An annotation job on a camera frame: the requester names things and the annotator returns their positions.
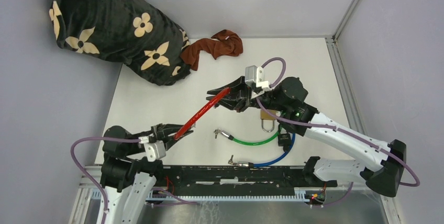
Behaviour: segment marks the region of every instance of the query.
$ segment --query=red wire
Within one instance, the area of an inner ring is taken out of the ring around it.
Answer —
[[[213,97],[202,109],[200,109],[191,119],[188,120],[186,124],[182,126],[182,128],[174,135],[174,139],[178,140],[186,131],[188,131],[191,126],[196,123],[196,121],[204,115],[211,107],[213,107],[217,102],[219,102],[223,97],[225,97],[228,93],[230,93],[230,87],[224,88],[221,92],[219,92],[216,96]]]

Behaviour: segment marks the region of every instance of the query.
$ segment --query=floral print blanket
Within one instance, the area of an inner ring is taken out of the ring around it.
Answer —
[[[123,63],[157,85],[190,73],[180,58],[186,32],[144,0],[52,0],[49,16],[62,49]]]

